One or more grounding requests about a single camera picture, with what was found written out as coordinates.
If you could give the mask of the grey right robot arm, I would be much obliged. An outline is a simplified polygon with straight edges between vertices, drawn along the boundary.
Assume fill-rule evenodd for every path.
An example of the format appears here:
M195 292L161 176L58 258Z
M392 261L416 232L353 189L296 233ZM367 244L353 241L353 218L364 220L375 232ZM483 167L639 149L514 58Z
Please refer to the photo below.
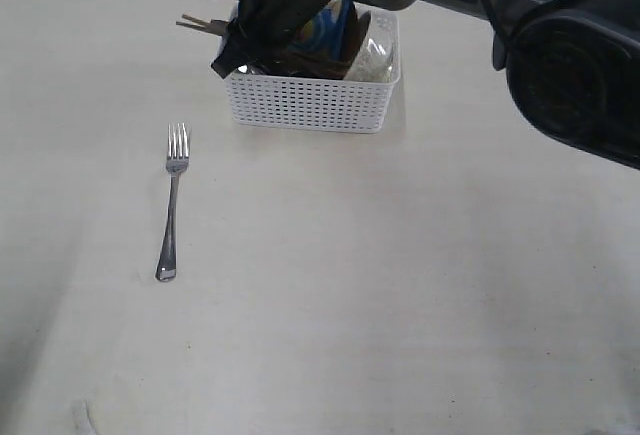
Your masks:
M228 76L273 57L330 0L238 0L213 61ZM422 1L484 19L492 64L544 135L639 165L639 0L351 0L390 11Z

